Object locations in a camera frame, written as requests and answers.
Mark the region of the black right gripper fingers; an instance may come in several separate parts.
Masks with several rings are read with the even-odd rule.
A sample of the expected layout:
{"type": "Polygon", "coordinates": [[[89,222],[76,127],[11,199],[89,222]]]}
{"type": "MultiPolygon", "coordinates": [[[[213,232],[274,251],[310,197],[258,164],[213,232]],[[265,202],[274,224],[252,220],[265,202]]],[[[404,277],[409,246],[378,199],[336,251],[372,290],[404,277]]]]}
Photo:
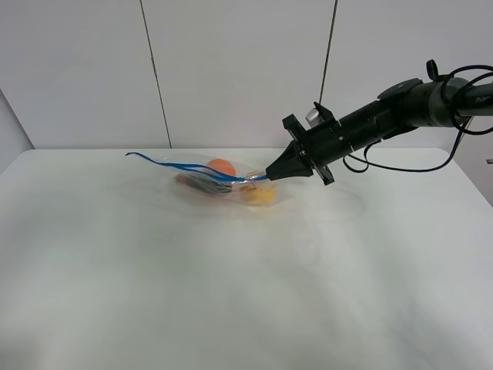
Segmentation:
{"type": "Polygon", "coordinates": [[[288,147],[266,168],[271,181],[291,177],[311,177],[314,175],[311,162],[307,159],[298,142],[290,142],[288,147]]]}

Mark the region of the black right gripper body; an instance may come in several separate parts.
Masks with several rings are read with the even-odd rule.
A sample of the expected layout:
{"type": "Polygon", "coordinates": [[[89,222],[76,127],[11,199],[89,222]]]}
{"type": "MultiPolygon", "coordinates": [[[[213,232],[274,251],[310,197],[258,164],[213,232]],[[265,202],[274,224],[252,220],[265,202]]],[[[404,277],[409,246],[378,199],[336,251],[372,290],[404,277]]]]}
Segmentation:
{"type": "Polygon", "coordinates": [[[321,104],[315,102],[313,108],[317,108],[324,118],[320,125],[304,129],[295,115],[291,114],[282,120],[283,128],[291,135],[291,142],[299,143],[311,162],[314,174],[322,179],[324,185],[330,185],[334,182],[334,176],[328,164],[343,156],[342,149],[338,147],[344,141],[343,134],[339,132],[342,126],[333,113],[321,104]]]}

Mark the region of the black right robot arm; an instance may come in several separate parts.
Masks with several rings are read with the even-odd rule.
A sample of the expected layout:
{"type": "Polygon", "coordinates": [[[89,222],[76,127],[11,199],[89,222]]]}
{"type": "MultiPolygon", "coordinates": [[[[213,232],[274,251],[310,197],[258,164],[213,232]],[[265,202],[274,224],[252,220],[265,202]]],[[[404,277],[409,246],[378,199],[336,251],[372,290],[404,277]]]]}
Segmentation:
{"type": "Polygon", "coordinates": [[[419,127],[455,128],[474,116],[492,115],[492,85],[479,79],[435,76],[430,82],[409,79],[381,93],[375,101],[337,119],[319,103],[307,116],[304,129],[295,115],[283,119],[292,141],[271,163],[269,180],[311,177],[318,174],[324,184],[334,182],[328,166],[356,150],[381,140],[409,133],[419,127]]]}

